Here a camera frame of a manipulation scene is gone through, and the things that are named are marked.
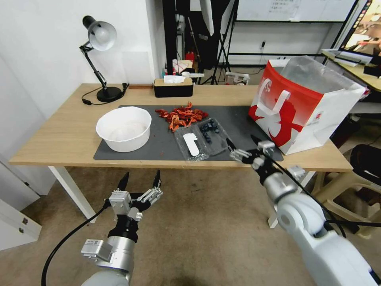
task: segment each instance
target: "wooden table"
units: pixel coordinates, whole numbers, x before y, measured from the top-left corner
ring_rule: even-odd
[[[99,85],[82,84],[49,118],[23,148],[10,160],[13,165],[44,165],[68,192],[87,218],[94,210],[87,202],[65,166],[125,167],[125,168],[250,168],[235,161],[169,161],[169,160],[94,160],[101,139],[95,132],[98,119],[119,105],[250,105],[257,86],[198,85],[192,97],[156,98],[153,89],[128,89],[125,96],[105,105],[85,105],[81,96]],[[86,97],[96,101],[96,92]],[[328,141],[323,147],[284,156],[283,167],[299,165],[308,171],[338,171],[352,169],[339,150]]]
[[[376,76],[364,73],[364,66],[356,65],[355,67],[351,67],[346,64],[335,62],[335,56],[332,53],[324,50],[321,53],[330,59],[334,64],[338,65],[354,77],[364,82],[369,87],[369,89],[381,92],[381,79],[377,78]]]

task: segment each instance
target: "white bowl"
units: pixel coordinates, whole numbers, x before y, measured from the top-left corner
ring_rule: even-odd
[[[96,124],[96,132],[117,152],[142,147],[150,137],[151,115],[145,109],[127,106],[107,112]]]

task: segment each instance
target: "gray desk mat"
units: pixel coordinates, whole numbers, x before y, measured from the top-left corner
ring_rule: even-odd
[[[151,117],[150,138],[148,142],[133,152],[115,152],[109,148],[104,140],[101,141],[95,155],[95,160],[184,160],[175,136],[168,129],[168,123],[159,117],[155,109],[162,108],[167,111],[178,106],[151,106],[135,105],[147,110]],[[194,106],[209,113],[209,117],[216,118],[232,139],[237,148],[248,150],[256,147],[250,138],[250,134],[262,139],[269,140],[268,136],[247,114],[249,106]],[[282,154],[277,150],[274,155],[276,161],[283,161]],[[231,161],[229,151],[211,156],[208,161]]]

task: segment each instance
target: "black lamp base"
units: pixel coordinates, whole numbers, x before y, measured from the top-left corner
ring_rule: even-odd
[[[101,89],[96,94],[96,98],[102,102],[112,102],[121,98],[122,91],[117,87],[107,87],[106,90]]]

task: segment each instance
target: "computer monitor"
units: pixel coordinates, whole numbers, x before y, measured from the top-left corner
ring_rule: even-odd
[[[381,60],[381,0],[366,2],[339,50]]]

